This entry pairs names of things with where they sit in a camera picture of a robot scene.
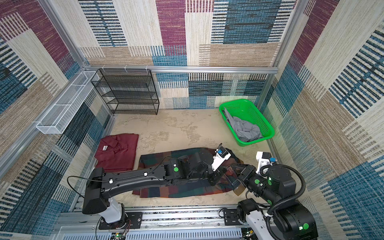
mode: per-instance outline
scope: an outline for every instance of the green basket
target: green basket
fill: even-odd
[[[260,131],[263,135],[263,138],[260,138],[251,142],[241,141],[237,137],[231,125],[228,123],[227,118],[223,113],[224,108],[226,108],[233,117],[238,117],[242,120],[246,120],[250,123],[253,123],[259,126]],[[218,109],[221,115],[223,116],[224,121],[227,123],[229,129],[231,130],[233,136],[235,137],[237,144],[242,147],[270,139],[275,134],[275,131],[272,128],[271,124],[265,119],[265,117],[257,109],[257,107],[247,99],[238,99],[238,100],[223,103],[220,105]]]

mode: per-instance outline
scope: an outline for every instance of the floor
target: floor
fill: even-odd
[[[111,135],[120,133],[136,133],[140,136],[135,169],[137,169],[142,154],[192,147],[216,148],[221,142],[246,164],[257,164],[257,151],[269,151],[266,141],[247,147],[237,145],[218,109],[160,109],[158,115],[119,114]],[[133,195],[132,192],[126,192],[115,198],[126,207],[237,204],[245,199],[245,191],[240,196],[236,196],[230,191],[222,194],[183,198],[140,198]],[[265,202],[261,198],[258,198],[257,201]]]

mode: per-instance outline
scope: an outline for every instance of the white wire basket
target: white wire basket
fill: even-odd
[[[43,116],[36,128],[44,134],[62,134],[77,113],[88,94],[92,81],[98,81],[96,71],[83,71],[73,81],[57,102]]]

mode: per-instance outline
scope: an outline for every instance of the patterned carpet wall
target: patterned carpet wall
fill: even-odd
[[[262,111],[319,239],[384,239],[384,1],[310,0]]]
[[[36,0],[0,6],[2,155],[79,66]],[[0,239],[48,238],[74,198],[66,177],[85,174],[109,117],[92,91],[62,135],[38,134],[0,180]]]
[[[38,134],[1,179],[0,239],[48,239],[75,196],[66,178],[84,177],[109,118],[92,90],[62,135]],[[75,189],[80,182],[70,179]]]
[[[37,0],[0,0],[0,155],[79,66]]]
[[[272,66],[296,0],[52,0],[91,65]],[[155,78],[160,108],[212,108],[248,98],[256,74]]]
[[[152,76],[161,109],[218,108],[239,98],[256,104],[267,77],[231,73],[153,73]]]

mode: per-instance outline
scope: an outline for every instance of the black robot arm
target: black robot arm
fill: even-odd
[[[259,175],[256,173],[256,167],[252,165],[232,164],[231,167],[237,173],[238,180],[249,191],[271,205],[263,217],[268,232],[274,239],[279,240],[271,229],[271,216],[286,240],[309,240],[318,237],[313,215],[297,200],[305,190],[305,181],[297,170],[279,164],[265,165],[260,168]],[[297,174],[301,181],[301,188],[297,193],[296,182],[290,171]],[[239,202],[237,210],[240,220],[244,222],[247,215],[252,211],[259,211],[259,207],[253,199],[247,199]]]
[[[109,198],[132,190],[182,185],[202,179],[215,185],[225,172],[222,167],[212,170],[214,157],[206,149],[189,157],[166,158],[154,167],[129,172],[106,173],[103,168],[95,168],[87,182],[83,213],[103,212],[110,205]]]

